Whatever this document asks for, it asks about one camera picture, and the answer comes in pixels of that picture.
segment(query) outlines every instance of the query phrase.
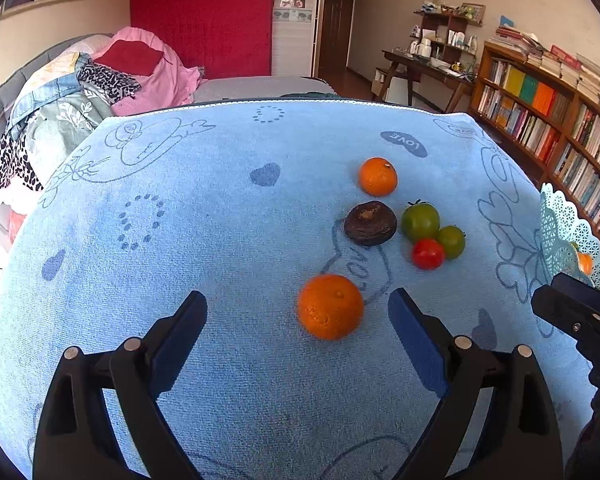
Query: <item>doorway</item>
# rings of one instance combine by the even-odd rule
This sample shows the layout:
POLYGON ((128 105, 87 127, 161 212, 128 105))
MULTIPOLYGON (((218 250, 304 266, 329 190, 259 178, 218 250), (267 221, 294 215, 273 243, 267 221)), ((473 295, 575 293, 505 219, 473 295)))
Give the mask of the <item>doorway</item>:
POLYGON ((347 69, 354 0, 324 0, 318 77, 329 81, 347 69))

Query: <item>red headboard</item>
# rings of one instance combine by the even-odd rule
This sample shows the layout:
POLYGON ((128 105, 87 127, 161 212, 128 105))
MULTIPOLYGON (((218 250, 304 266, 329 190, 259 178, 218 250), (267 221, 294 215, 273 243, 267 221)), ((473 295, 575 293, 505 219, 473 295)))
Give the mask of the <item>red headboard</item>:
POLYGON ((132 27, 156 34, 205 77, 270 75, 273 0, 130 0, 132 27))

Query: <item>metal screw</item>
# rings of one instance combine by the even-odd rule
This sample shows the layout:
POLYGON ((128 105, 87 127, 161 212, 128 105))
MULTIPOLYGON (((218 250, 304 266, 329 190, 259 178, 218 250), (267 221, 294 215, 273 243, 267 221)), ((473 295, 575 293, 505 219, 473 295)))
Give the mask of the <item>metal screw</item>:
POLYGON ((527 345, 520 345, 518 347, 518 353, 522 355, 522 357, 531 357, 533 355, 531 348, 529 348, 527 345))
POLYGON ((75 359, 76 357, 78 357, 78 347, 77 346, 69 346, 69 348, 67 348, 64 351, 64 358, 65 359, 75 359))
POLYGON ((142 341, 139 337, 130 337, 125 341, 125 344, 123 346, 128 352, 133 352, 134 350, 138 350, 140 348, 141 342, 142 341))
POLYGON ((472 344, 471 340, 465 335, 459 335, 458 337, 456 337, 454 343, 456 343, 456 346, 461 350, 468 350, 469 348, 471 348, 472 344))

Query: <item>orange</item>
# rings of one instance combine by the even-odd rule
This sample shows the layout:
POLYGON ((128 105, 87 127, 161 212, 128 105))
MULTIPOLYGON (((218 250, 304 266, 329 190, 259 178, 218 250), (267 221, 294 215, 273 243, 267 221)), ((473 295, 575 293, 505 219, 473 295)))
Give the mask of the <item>orange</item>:
POLYGON ((398 174, 388 160, 375 156, 360 167, 358 183, 371 196, 386 196, 398 186, 398 174))
POLYGON ((580 270, 589 276, 593 272, 593 258, 590 254, 581 253, 576 251, 578 255, 578 266, 580 270))
POLYGON ((360 324, 364 309, 358 288, 337 274, 315 276, 298 294, 298 319, 318 339, 335 341, 350 334, 360 324))

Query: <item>light blue tablecloth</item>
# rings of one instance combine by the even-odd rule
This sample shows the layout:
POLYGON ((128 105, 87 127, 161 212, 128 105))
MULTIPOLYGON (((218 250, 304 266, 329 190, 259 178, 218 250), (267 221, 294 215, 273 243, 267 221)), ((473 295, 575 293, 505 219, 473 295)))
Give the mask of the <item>light blue tablecloth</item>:
MULTIPOLYGON (((206 327, 158 403, 203 475, 388 480, 438 402, 388 319, 388 294, 403 286, 452 334, 534 349, 568 455, 594 389, 574 342, 531 312, 547 280, 539 247, 538 192, 464 114, 267 100, 106 119, 52 178, 4 273, 0 444, 30 476, 62 350, 114 349, 199 290, 206 327), (398 217, 427 200, 442 225, 466 232, 460 258, 427 272, 400 233, 375 248, 350 243, 342 220, 370 199, 356 174, 372 156, 397 168, 398 188, 382 200, 398 217), (347 276, 365 298, 362 325, 337 342, 296 319, 299 289, 320 272, 347 276)), ((481 397, 482 418, 487 405, 481 397)), ((470 458, 480 416, 455 468, 470 458)))

